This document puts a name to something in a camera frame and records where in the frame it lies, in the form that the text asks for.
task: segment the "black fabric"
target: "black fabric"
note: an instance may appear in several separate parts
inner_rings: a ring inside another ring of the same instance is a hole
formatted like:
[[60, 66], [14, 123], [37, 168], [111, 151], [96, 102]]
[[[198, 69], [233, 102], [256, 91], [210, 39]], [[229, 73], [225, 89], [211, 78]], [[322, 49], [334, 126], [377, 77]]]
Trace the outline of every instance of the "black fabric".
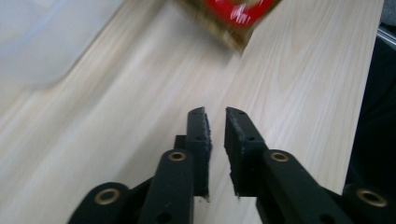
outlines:
[[376, 187], [396, 199], [396, 51], [380, 39], [375, 41], [346, 182]]

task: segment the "plastic container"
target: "plastic container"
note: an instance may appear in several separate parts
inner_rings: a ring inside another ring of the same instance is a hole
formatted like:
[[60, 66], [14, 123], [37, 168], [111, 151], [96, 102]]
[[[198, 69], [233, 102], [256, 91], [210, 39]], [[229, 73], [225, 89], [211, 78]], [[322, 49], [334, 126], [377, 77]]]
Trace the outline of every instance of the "plastic container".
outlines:
[[50, 84], [70, 70], [122, 0], [1, 0], [0, 78]]

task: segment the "light wood surface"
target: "light wood surface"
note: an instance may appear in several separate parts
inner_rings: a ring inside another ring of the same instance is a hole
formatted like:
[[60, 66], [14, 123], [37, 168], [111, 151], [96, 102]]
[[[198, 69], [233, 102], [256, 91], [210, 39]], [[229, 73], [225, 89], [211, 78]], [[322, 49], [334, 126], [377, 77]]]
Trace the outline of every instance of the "light wood surface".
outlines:
[[0, 81], [0, 223], [65, 223], [95, 186], [136, 186], [199, 106], [213, 152], [210, 203], [196, 200], [195, 223], [261, 223], [254, 200], [233, 196], [226, 106], [341, 192], [381, 9], [283, 0], [240, 56], [172, 2], [127, 0], [64, 80], [38, 90]]

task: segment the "table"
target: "table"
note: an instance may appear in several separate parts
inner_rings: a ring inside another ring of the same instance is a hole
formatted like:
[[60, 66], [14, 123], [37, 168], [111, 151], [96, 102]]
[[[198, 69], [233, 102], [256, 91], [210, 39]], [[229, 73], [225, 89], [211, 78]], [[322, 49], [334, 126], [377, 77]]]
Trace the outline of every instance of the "table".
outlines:
[[341, 192], [382, 4], [284, 0], [238, 55], [172, 2], [125, 1], [60, 82], [0, 81], [0, 222], [65, 223], [95, 186], [136, 186], [200, 106], [213, 152], [195, 223], [261, 223], [253, 199], [233, 196], [226, 106]]

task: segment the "wooden table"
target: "wooden table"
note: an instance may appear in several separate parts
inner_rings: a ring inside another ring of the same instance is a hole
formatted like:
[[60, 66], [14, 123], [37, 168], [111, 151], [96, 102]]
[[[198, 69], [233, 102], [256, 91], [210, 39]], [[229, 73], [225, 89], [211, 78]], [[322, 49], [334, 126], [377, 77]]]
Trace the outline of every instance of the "wooden table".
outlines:
[[65, 223], [95, 186], [136, 186], [199, 106], [214, 148], [195, 223], [260, 223], [254, 200], [233, 196], [226, 106], [340, 192], [381, 9], [284, 0], [240, 56], [172, 2], [127, 0], [64, 80], [39, 90], [1, 80], [0, 223]]

